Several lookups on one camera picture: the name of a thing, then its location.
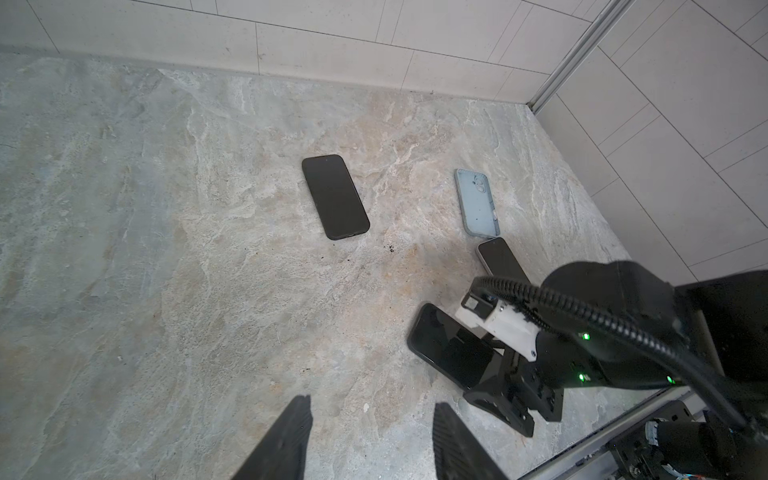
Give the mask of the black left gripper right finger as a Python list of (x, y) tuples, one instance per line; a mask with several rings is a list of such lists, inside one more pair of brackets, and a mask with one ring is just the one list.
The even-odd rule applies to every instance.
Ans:
[(437, 479), (507, 480), (448, 403), (435, 405), (432, 440)]

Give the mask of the light blue phone case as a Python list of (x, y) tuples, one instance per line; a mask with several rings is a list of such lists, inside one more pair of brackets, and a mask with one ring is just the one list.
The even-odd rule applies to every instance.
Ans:
[(500, 227), (488, 177), (466, 169), (456, 169), (454, 177), (465, 231), (484, 239), (498, 237)]

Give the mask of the purple-edged phone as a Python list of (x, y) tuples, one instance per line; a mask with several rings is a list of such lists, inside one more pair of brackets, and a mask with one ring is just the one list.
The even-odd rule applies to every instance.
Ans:
[(340, 155), (305, 158), (301, 163), (314, 205), (330, 240), (362, 235), (370, 220)]
[(481, 383), (501, 355), (432, 303), (419, 310), (407, 336), (408, 348), (464, 391)]

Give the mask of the black phone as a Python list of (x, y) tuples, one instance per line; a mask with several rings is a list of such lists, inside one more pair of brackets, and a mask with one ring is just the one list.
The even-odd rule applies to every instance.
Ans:
[(488, 275), (513, 278), (525, 283), (530, 282), (503, 238), (497, 237), (481, 242), (477, 246), (476, 252)]

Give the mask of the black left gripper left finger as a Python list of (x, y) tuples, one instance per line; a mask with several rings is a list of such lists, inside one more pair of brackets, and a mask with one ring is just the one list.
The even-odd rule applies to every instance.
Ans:
[(301, 480), (313, 424), (311, 396), (294, 397), (232, 480)]

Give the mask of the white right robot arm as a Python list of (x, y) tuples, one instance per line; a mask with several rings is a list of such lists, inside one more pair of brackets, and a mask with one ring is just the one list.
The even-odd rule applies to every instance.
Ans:
[(673, 286), (633, 261), (574, 262), (541, 285), (476, 278), (460, 321), (491, 335), (549, 390), (686, 387), (700, 422), (644, 420), (614, 445), (635, 479), (767, 475), (767, 274)]

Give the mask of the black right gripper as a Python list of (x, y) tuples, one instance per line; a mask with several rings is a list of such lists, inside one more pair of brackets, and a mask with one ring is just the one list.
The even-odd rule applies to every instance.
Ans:
[(533, 364), (509, 348), (495, 352), (479, 382), (463, 394), (467, 403), (524, 437), (534, 434), (533, 412), (546, 422), (562, 420), (563, 396), (563, 389), (548, 386)]

